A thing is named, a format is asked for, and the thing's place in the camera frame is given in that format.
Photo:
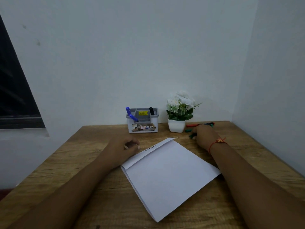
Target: white paper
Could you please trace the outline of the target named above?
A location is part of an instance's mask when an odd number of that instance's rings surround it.
[[[139,154],[121,168],[157,222],[220,174],[173,138],[156,144],[149,153],[144,151],[144,156]]]

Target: blue marker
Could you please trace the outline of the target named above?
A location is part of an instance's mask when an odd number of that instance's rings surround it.
[[[131,119],[133,119],[133,120],[136,121],[136,122],[139,121],[134,115],[132,115],[132,113],[130,112],[130,108],[129,108],[129,107],[126,107],[126,111],[127,111],[127,115],[129,115],[129,117],[130,117]]]

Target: gray desk organizer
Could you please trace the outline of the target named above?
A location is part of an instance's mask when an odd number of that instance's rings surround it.
[[[130,112],[139,121],[134,121],[126,114],[129,133],[158,132],[158,108],[153,108],[155,115],[151,115],[149,108],[131,108]]]

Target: wooden table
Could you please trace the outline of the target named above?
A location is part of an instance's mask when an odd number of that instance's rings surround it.
[[[293,195],[305,200],[305,180],[262,145],[229,121],[215,130],[251,165]],[[5,228],[89,164],[127,125],[84,126],[0,201],[0,228]],[[142,149],[176,137],[175,141],[215,165],[212,157],[189,138],[159,124],[158,133],[134,134]],[[156,223],[145,210],[120,168],[113,170],[84,206],[74,228],[244,228],[246,227],[222,175]]]

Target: hand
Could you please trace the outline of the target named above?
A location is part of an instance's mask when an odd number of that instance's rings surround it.
[[[193,128],[192,133],[197,133],[197,144],[205,150],[208,150],[210,145],[220,138],[214,129],[209,125],[199,125]]]
[[[110,166],[110,169],[113,169],[135,155],[141,148],[139,144],[138,139],[131,135],[112,138],[97,159],[105,162]]]

